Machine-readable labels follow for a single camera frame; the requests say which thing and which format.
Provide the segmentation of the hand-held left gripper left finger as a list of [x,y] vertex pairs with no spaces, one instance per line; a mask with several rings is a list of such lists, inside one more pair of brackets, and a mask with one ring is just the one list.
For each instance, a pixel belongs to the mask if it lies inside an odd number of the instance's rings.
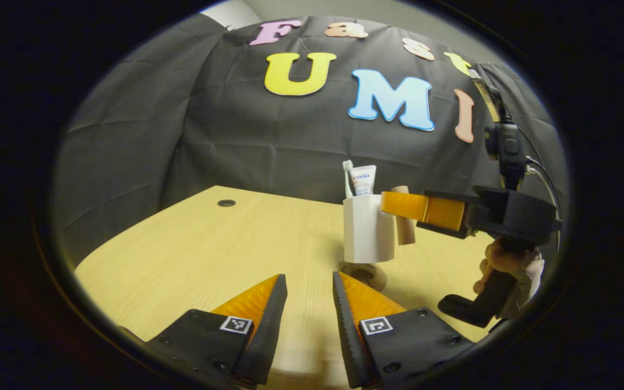
[[212,311],[189,309],[146,347],[206,388],[257,388],[272,366],[287,279],[275,274]]

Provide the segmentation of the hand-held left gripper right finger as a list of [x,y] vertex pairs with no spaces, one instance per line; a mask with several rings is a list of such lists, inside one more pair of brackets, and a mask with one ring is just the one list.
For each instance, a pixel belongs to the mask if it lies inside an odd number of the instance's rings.
[[350,388],[426,389],[426,375],[473,346],[430,309],[405,309],[344,272],[333,295]]

